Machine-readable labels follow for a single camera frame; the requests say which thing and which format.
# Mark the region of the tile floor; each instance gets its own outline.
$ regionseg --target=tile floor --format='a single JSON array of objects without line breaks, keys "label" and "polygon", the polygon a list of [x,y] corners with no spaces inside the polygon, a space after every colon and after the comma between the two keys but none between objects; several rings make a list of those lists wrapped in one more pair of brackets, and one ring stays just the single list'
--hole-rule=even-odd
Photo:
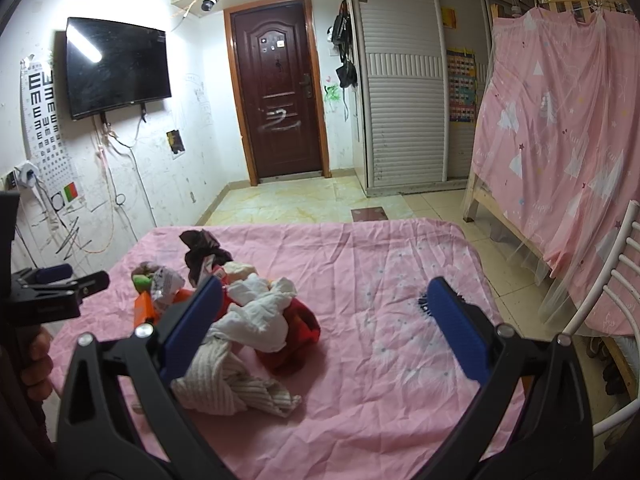
[{"label": "tile floor", "polygon": [[[351,211],[383,207],[389,219],[433,218],[460,226],[478,250],[482,268],[505,322],[522,335],[551,339],[555,330],[538,320],[538,307],[549,284],[535,284],[534,275],[520,263],[522,257],[506,243],[489,238],[491,214],[482,206],[476,222],[462,220],[464,190],[367,198],[355,176],[273,182],[232,190],[213,212],[207,225],[242,223],[351,222]],[[589,391],[594,421],[602,420],[616,403],[604,391],[603,366],[586,355],[585,340],[575,337],[578,357]],[[596,460],[604,456],[604,439],[596,440]]]}]

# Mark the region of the white metal chair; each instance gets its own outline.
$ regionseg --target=white metal chair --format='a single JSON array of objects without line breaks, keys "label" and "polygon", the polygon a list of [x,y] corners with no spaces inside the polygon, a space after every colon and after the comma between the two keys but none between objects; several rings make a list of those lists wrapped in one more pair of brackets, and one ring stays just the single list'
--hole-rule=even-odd
[{"label": "white metal chair", "polygon": [[[629,322],[629,325],[631,325],[631,329],[633,330],[634,336],[636,338],[636,345],[638,346],[638,355],[640,358],[640,330],[638,329],[638,324],[636,323],[636,320],[632,316],[631,312],[629,312],[629,309],[626,307],[623,301],[620,300],[618,295],[613,292],[608,285],[610,280],[618,280],[618,282],[620,282],[626,288],[626,290],[631,293],[638,304],[640,304],[640,292],[638,292],[636,288],[631,285],[631,283],[629,283],[628,280],[616,270],[616,267],[619,264],[622,264],[631,268],[638,276],[640,276],[640,267],[623,254],[626,248],[630,248],[640,253],[640,244],[633,240],[633,238],[631,238],[631,234],[634,230],[640,232],[640,223],[636,221],[636,217],[638,216],[639,211],[640,204],[638,202],[636,202],[635,200],[629,202],[629,206],[626,208],[625,218],[622,221],[622,227],[620,228],[611,252],[609,253],[609,256],[604,263],[604,267],[602,267],[602,270],[600,271],[596,282],[591,287],[591,290],[587,294],[587,297],[584,298],[584,301],[580,305],[580,308],[578,308],[575,316],[565,327],[563,333],[569,336],[574,335],[578,328],[580,328],[580,326],[584,323],[584,320],[587,319],[587,316],[592,311],[596,302],[604,292],[604,294],[609,296],[611,300],[618,306],[618,308],[625,315],[626,320]],[[609,431],[611,428],[615,428],[617,425],[622,424],[627,419],[634,416],[639,408],[640,381],[638,381],[638,393],[636,394],[636,398],[618,412],[595,424],[593,427],[593,436],[603,434],[606,431]]]}]

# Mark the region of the metal screw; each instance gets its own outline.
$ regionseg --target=metal screw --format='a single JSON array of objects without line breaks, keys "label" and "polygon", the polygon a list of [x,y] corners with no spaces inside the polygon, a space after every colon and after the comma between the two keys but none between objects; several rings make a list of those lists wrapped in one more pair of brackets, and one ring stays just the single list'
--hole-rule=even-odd
[{"label": "metal screw", "polygon": [[500,337],[504,337],[506,339],[516,335],[516,329],[514,329],[513,326],[506,323],[502,323],[501,325],[498,325],[497,332]]},{"label": "metal screw", "polygon": [[149,323],[143,323],[142,325],[138,325],[136,327],[135,333],[136,336],[140,339],[149,337],[154,332],[154,326]]},{"label": "metal screw", "polygon": [[94,336],[86,332],[78,338],[78,344],[80,346],[89,346],[93,340]]},{"label": "metal screw", "polygon": [[571,338],[567,334],[558,334],[558,344],[560,346],[571,346]]}]

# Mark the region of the door threshold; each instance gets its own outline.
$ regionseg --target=door threshold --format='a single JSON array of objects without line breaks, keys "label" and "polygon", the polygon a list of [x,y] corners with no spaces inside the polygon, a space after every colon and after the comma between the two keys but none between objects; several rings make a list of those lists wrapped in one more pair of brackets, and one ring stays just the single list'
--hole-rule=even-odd
[{"label": "door threshold", "polygon": [[304,178],[317,178],[322,176],[322,171],[306,171],[305,173],[292,173],[288,175],[268,176],[258,180],[259,184],[268,184],[270,182],[284,182],[287,180],[303,180]]}]

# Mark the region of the flat screen tv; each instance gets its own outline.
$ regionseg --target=flat screen tv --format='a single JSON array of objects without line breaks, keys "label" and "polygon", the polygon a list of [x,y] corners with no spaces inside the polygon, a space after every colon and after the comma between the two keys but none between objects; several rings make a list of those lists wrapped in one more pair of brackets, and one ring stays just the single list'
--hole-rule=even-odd
[{"label": "flat screen tv", "polygon": [[128,23],[69,18],[66,82],[74,119],[171,97],[166,33]]}]

